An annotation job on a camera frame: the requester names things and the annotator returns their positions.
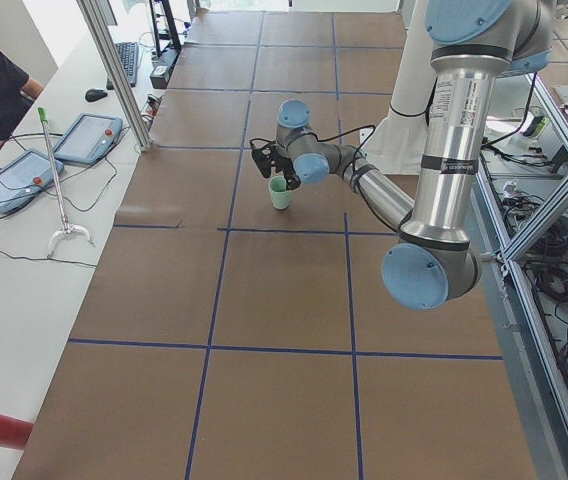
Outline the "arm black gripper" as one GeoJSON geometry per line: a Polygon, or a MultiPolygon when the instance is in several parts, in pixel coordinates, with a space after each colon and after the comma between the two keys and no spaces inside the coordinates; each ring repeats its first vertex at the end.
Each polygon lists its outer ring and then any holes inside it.
{"type": "Polygon", "coordinates": [[[281,173],[278,184],[286,186],[288,190],[295,190],[300,187],[301,181],[293,168],[293,162],[280,152],[277,147],[272,149],[272,166],[276,173],[281,173]]]}

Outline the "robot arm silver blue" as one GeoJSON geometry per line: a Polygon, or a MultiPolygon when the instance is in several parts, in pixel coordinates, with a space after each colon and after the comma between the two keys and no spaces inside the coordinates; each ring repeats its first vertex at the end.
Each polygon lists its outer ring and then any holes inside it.
{"type": "Polygon", "coordinates": [[[413,10],[386,126],[427,116],[416,193],[408,195],[356,147],[320,141],[299,100],[278,112],[272,148],[299,184],[337,175],[398,243],[381,267],[390,295],[414,310],[463,296],[481,262],[464,229],[496,79],[543,69],[556,18],[552,1],[420,1],[413,10]]]}

